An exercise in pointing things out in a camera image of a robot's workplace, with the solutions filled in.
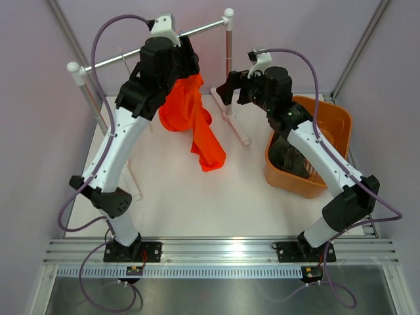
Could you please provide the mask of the orange shorts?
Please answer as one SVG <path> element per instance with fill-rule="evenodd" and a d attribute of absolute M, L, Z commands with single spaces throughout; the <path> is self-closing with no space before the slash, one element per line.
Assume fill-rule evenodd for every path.
<path fill-rule="evenodd" d="M 192 131 L 190 151 L 198 155 L 202 171 L 209 172 L 224 165 L 226 152 L 210 128 L 213 118 L 203 106 L 200 93 L 203 84 L 200 74 L 178 79 L 158 115 L 168 131 Z"/>

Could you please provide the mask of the white plastic hanger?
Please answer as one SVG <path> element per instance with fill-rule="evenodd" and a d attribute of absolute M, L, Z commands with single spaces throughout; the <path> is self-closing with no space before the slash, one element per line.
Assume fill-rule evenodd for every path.
<path fill-rule="evenodd" d="M 118 49 L 119 49 L 119 53 L 121 55 L 122 61 L 123 61 L 124 65 L 125 65 L 125 68 L 127 69 L 127 73 L 130 75 L 131 74 L 131 69 L 130 69 L 127 61 L 126 61 L 126 58 L 124 57 L 124 53 L 122 51 L 122 48 L 121 47 L 118 47 Z M 149 124 L 148 128 L 149 128 L 150 132 L 153 134 L 154 130 L 153 130 L 152 123 Z"/>

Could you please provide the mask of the dark green shorts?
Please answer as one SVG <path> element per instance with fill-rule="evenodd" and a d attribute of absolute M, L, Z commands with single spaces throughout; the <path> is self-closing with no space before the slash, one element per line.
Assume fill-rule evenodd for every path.
<path fill-rule="evenodd" d="M 290 143 L 274 132 L 268 147 L 268 160 L 278 170 L 303 179 L 320 179 L 308 160 Z"/>

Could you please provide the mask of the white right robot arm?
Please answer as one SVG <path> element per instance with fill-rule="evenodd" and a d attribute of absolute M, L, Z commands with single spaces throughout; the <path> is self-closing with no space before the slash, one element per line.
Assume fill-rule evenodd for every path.
<path fill-rule="evenodd" d="M 288 71 L 271 66 L 264 72 L 231 71 L 216 92 L 224 105 L 232 103 L 239 90 L 238 104 L 250 102 L 266 112 L 271 128 L 295 147 L 315 168 L 327 184 L 333 199 L 322 209 L 322 216 L 297 237 L 298 255 L 306 260 L 317 259 L 326 242 L 368 216 L 375 206 L 379 181 L 373 175 L 347 165 L 345 158 L 313 127 L 312 115 L 293 100 L 292 78 Z"/>

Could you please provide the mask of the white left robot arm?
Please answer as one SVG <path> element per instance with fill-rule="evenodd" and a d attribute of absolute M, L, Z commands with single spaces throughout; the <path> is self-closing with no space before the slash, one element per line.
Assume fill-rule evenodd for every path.
<path fill-rule="evenodd" d="M 114 238 L 105 248 L 107 263 L 139 263 L 150 246 L 142 244 L 128 212 L 133 200 L 118 186 L 123 167 L 141 133 L 149 126 L 178 79 L 199 73 L 199 58 L 189 37 L 176 46 L 166 37 L 152 37 L 140 49 L 140 60 L 120 87 L 113 120 L 96 156 L 70 186 L 85 196 L 108 220 Z"/>

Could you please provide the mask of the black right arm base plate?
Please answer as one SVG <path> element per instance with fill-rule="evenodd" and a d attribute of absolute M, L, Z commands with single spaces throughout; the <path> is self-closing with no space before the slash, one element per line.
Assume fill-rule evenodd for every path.
<path fill-rule="evenodd" d="M 331 245 L 325 251 L 325 245 L 317 248 L 304 249 L 298 241 L 277 241 L 271 244 L 271 248 L 276 251 L 279 263 L 319 263 L 324 258 L 328 263 L 337 261 L 335 250 Z"/>

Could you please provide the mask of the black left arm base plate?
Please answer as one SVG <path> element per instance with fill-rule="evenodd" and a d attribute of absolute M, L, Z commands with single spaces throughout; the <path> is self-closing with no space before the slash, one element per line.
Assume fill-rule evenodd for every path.
<path fill-rule="evenodd" d="M 129 247 L 117 241 L 106 245 L 103 261 L 105 263 L 159 263 L 162 243 L 159 241 L 135 241 Z"/>

